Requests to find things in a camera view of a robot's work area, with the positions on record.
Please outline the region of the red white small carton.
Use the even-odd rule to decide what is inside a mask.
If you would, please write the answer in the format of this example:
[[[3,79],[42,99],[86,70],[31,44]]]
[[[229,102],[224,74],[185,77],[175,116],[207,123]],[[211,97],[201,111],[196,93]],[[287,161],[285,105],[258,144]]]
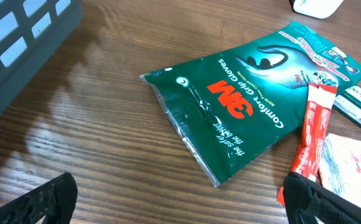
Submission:
[[[329,133],[319,174],[325,189],[361,208],[361,141]]]

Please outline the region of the green 3M gloves package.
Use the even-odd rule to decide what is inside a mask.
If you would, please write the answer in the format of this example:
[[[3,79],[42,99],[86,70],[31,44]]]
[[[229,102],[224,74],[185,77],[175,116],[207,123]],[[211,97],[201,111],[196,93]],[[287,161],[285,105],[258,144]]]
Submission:
[[[146,73],[165,114],[214,186],[302,125],[310,83],[342,92],[361,64],[292,22],[250,43]]]

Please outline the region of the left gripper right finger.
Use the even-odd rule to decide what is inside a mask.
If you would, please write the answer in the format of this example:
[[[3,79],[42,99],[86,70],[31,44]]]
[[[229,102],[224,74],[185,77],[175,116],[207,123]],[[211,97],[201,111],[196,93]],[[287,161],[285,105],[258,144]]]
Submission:
[[[283,197],[291,224],[361,223],[361,208],[296,172],[283,182]]]

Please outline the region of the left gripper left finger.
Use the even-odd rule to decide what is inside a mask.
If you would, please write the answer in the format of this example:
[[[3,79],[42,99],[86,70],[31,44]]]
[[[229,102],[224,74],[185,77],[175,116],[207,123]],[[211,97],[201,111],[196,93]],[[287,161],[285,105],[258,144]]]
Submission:
[[[69,224],[77,202],[74,177],[66,172],[0,207],[0,223]]]

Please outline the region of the small green white box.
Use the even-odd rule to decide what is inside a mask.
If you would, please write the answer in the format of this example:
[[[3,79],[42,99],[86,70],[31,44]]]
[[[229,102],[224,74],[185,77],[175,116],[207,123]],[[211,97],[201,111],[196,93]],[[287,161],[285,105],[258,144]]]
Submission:
[[[340,113],[361,127],[360,86],[352,86],[336,96],[334,106]]]

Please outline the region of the red stick sachet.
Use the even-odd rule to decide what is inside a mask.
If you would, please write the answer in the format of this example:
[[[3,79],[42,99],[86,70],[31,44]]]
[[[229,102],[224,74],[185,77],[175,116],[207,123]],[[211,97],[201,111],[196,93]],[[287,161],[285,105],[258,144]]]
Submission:
[[[337,87],[310,83],[301,140],[291,171],[316,181]]]

